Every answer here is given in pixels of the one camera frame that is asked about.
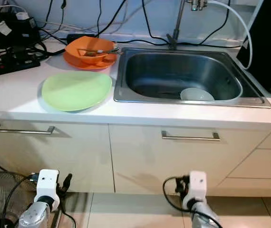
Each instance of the white bowl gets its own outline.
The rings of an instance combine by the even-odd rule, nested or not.
[[[187,88],[180,93],[181,100],[185,101],[214,101],[214,97],[203,89]]]

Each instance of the orange bowl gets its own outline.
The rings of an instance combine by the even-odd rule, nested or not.
[[[88,64],[94,64],[102,61],[108,53],[99,53],[96,56],[83,56],[86,51],[79,51],[78,49],[88,49],[88,50],[112,50],[114,43],[106,39],[100,39],[95,37],[81,37],[70,44],[65,48],[66,52],[70,55],[80,58],[83,62]]]

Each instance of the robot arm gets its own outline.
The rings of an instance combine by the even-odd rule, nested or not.
[[[177,189],[180,191],[182,208],[195,211],[191,213],[193,228],[218,228],[215,221],[219,224],[218,216],[212,211],[206,202],[206,173],[200,171],[191,171],[189,176],[184,176],[176,181],[180,184]]]
[[[19,218],[19,228],[47,228],[51,211],[59,206],[56,194],[58,170],[41,170],[34,203]]]

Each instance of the tiled floor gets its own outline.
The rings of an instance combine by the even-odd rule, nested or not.
[[[271,198],[208,197],[223,228],[271,228]],[[67,213],[78,228],[191,228],[161,195],[73,194]],[[62,215],[59,228],[72,227]]]

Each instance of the green plate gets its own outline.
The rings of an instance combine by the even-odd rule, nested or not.
[[[111,85],[112,80],[106,74],[75,71],[47,78],[41,93],[50,106],[61,111],[77,111],[103,101]]]

